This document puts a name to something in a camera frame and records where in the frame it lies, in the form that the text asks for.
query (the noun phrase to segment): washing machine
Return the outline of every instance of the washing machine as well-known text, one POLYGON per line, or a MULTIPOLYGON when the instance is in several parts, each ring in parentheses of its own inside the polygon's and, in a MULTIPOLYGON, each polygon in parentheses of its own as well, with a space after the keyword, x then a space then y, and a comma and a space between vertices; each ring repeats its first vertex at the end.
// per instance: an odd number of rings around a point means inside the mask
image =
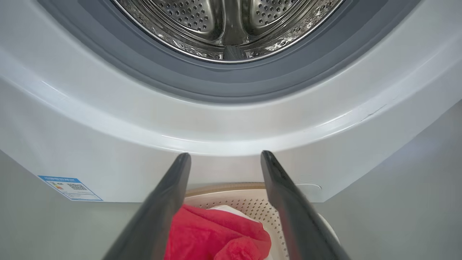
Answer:
POLYGON ((263 182, 269 150, 323 202, 462 98, 458 0, 1 5, 0 149, 71 200, 141 202, 183 152, 189 188, 263 182))

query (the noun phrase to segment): perforated basket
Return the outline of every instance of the perforated basket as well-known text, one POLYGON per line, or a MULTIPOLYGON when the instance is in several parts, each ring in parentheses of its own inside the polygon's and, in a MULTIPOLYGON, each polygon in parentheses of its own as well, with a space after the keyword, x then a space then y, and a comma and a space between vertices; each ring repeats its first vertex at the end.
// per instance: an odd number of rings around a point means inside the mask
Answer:
MULTIPOLYGON (((186 192, 184 202, 203 209, 228 205, 261 222, 271 238, 268 260, 289 260, 279 214, 268 202, 264 183, 240 183, 194 189, 186 192)), ((319 216, 338 240, 329 223, 321 215, 319 216)))

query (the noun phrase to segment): gray floor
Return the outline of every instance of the gray floor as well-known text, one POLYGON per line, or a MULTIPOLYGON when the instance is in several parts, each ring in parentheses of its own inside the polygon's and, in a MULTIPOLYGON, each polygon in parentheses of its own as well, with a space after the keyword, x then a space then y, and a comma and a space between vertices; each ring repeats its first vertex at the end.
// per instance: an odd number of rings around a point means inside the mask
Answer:
MULTIPOLYGON (((315 207, 353 260, 462 259, 462 102, 315 207)), ((100 259, 139 204, 71 202, 0 152, 0 259, 100 259)))

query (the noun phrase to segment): qr code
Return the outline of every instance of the qr code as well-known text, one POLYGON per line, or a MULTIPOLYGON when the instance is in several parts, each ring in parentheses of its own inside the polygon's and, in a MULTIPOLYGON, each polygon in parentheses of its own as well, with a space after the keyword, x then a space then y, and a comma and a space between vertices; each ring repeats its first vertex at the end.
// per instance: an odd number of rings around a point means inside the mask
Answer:
POLYGON ((72 183, 68 183, 67 185, 69 185, 71 188, 73 188, 74 190, 79 190, 79 191, 86 191, 87 189, 82 185, 82 184, 72 184, 72 183))

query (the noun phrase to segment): red towel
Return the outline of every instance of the red towel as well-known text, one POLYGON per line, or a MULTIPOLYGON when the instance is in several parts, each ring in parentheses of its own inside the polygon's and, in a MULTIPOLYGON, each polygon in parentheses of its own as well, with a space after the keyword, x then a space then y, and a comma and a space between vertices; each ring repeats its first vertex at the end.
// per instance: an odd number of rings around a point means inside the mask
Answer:
POLYGON ((164 260, 263 260, 270 248, 260 222, 183 205, 173 217, 164 260))

